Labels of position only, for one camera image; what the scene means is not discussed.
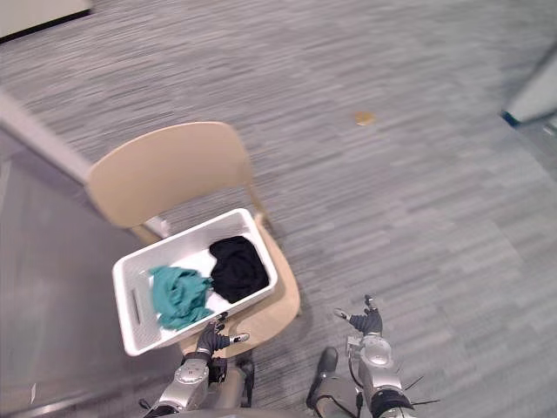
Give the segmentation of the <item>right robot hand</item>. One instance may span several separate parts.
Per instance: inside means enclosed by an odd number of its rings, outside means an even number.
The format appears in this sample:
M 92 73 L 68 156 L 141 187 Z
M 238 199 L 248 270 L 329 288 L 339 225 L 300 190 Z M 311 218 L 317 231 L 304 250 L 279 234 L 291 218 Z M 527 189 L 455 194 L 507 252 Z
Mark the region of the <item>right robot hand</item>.
M 383 320 L 374 298 L 370 294 L 364 296 L 365 308 L 362 314 L 348 314 L 341 308 L 335 308 L 333 313 L 338 318 L 348 322 L 363 336 L 383 334 Z

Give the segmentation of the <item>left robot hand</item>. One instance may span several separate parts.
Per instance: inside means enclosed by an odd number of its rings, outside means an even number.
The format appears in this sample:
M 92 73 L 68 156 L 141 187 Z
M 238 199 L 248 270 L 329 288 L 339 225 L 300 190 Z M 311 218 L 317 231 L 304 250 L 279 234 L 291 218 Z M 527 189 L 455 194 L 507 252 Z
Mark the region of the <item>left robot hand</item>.
M 215 320 L 205 326 L 198 337 L 196 351 L 212 356 L 215 352 L 227 348 L 240 342 L 250 339 L 249 333 L 223 335 L 221 332 L 225 328 L 225 321 L 228 317 L 227 312 L 221 313 Z

